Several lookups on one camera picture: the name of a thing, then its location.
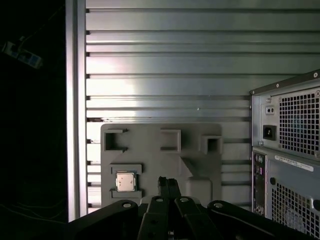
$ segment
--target metal screw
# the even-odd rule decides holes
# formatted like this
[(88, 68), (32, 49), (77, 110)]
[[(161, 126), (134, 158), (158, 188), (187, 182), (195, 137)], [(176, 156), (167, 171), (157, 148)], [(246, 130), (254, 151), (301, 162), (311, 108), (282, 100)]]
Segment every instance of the metal screw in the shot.
[(216, 202), (215, 204), (213, 204), (213, 206), (215, 206), (218, 209), (223, 207), (222, 203), (220, 203), (220, 202)]
[(131, 204), (130, 203), (125, 203), (122, 205), (124, 208), (130, 208), (131, 207)]
[(189, 201), (189, 199), (188, 199), (188, 198), (186, 198), (186, 197), (183, 197), (183, 198), (181, 198), (181, 199), (180, 199), (180, 201), (181, 201), (181, 202), (183, 202), (183, 203), (186, 203), (186, 202), (188, 202), (188, 201)]

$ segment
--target ventilation grille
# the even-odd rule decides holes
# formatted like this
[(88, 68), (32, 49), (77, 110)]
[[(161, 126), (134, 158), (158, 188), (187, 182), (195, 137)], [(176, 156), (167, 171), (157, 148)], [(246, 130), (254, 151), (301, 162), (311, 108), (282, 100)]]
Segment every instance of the ventilation grille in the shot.
[(320, 239), (319, 216), (310, 205), (309, 199), (279, 183), (272, 189), (272, 220)]
[(284, 97), (280, 101), (279, 143), (283, 149), (315, 155), (319, 151), (319, 97)]

